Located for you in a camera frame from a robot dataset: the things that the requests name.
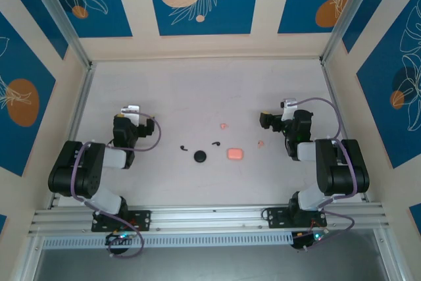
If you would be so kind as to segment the aluminium table side rail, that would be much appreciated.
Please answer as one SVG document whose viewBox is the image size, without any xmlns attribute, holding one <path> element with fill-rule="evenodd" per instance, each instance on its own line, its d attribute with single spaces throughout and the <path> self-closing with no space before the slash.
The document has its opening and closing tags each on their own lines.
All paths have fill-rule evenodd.
<svg viewBox="0 0 421 281">
<path fill-rule="evenodd" d="M 89 92 L 91 89 L 93 77 L 95 75 L 97 63 L 91 62 L 90 66 L 86 72 L 78 98 L 76 100 L 76 106 L 72 114 L 72 120 L 70 121 L 70 129 L 68 131 L 68 140 L 75 140 L 78 134 L 80 123 L 84 114 L 86 107 L 87 99 L 89 97 Z"/>
<path fill-rule="evenodd" d="M 365 193 L 370 178 L 357 140 L 347 139 L 336 93 L 325 66 L 322 66 L 330 103 L 338 122 L 334 136 L 316 141 L 316 178 L 319 190 L 329 202 L 350 199 Z"/>
</svg>

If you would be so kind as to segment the aluminium corner post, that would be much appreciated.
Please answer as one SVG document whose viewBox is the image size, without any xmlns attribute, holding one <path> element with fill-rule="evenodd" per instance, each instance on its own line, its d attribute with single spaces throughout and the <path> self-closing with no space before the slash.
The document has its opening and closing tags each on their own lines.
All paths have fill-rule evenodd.
<svg viewBox="0 0 421 281">
<path fill-rule="evenodd" d="M 338 18 L 338 21 L 331 32 L 330 38 L 320 56 L 320 63 L 322 66 L 326 66 L 327 62 L 332 57 L 335 48 L 348 29 L 362 1 L 363 0 L 348 0 L 346 2 L 345 8 Z"/>
<path fill-rule="evenodd" d="M 65 38 L 69 47 L 72 48 L 74 54 L 81 62 L 81 64 L 89 70 L 91 68 L 91 61 L 83 48 L 80 39 L 70 23 L 59 0 L 41 0 L 45 8 L 48 10 L 51 18 L 54 20 L 61 34 Z"/>
</svg>

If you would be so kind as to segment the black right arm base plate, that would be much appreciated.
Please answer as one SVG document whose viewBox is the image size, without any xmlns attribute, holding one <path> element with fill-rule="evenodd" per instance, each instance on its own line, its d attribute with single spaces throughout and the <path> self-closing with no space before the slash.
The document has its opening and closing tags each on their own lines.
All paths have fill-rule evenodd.
<svg viewBox="0 0 421 281">
<path fill-rule="evenodd" d="M 315 224 L 327 226 L 326 218 L 318 211 L 290 211 L 288 207 L 270 207 L 264 210 L 269 228 L 310 228 Z"/>
</svg>

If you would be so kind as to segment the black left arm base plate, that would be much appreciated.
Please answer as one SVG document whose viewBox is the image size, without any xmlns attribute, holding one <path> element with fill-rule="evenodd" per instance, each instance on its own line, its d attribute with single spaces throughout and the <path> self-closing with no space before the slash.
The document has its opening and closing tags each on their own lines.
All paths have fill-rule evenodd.
<svg viewBox="0 0 421 281">
<path fill-rule="evenodd" d="M 129 222 L 132 226 L 140 232 L 149 231 L 151 223 L 151 211 L 124 211 L 116 215 Z M 93 213 L 93 220 L 91 224 L 92 232 L 114 232 L 114 231 L 132 231 L 126 224 L 118 220 L 109 218 L 105 215 L 96 215 Z"/>
</svg>

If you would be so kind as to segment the aluminium front frame rail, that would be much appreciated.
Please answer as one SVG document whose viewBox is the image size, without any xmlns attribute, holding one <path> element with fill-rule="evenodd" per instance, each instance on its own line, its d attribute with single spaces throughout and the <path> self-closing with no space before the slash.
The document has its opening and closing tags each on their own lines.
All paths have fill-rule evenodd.
<svg viewBox="0 0 421 281">
<path fill-rule="evenodd" d="M 262 219 L 265 205 L 222 207 L 148 207 L 148 233 L 187 234 L 268 231 Z M 389 228 L 381 203 L 332 203 L 325 207 L 327 228 L 342 230 L 351 221 L 355 229 Z M 29 236 L 73 236 L 91 234 L 92 212 L 86 207 L 54 207 L 36 210 Z"/>
</svg>

